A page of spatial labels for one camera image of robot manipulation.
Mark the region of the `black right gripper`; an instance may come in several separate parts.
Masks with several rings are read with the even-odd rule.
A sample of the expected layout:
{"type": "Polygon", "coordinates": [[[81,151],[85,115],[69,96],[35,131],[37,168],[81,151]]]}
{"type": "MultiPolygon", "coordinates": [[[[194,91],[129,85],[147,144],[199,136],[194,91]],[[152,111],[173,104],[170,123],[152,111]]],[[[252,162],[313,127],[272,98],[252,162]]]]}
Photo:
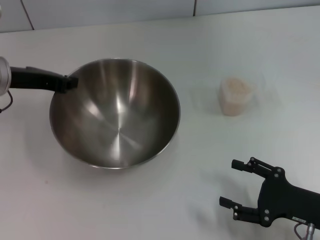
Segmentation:
{"type": "Polygon", "coordinates": [[[316,228],[320,226],[320,195],[290,184],[284,169],[254,157],[248,163],[233,159],[231,168],[265,178],[257,200],[258,209],[219,197],[219,205],[233,210],[235,221],[260,223],[267,228],[274,220],[285,218],[304,225],[314,224],[316,228]]]}

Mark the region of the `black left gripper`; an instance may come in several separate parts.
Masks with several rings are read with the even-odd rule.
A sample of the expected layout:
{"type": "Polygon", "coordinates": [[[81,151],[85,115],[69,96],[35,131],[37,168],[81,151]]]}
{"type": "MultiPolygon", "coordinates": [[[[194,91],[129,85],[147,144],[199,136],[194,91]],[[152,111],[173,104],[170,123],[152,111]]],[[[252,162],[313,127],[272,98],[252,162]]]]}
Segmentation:
{"type": "Polygon", "coordinates": [[[10,88],[14,89],[36,89],[66,93],[66,90],[76,89],[79,83],[77,77],[65,77],[58,73],[34,67],[10,67],[10,71],[10,88]]]}

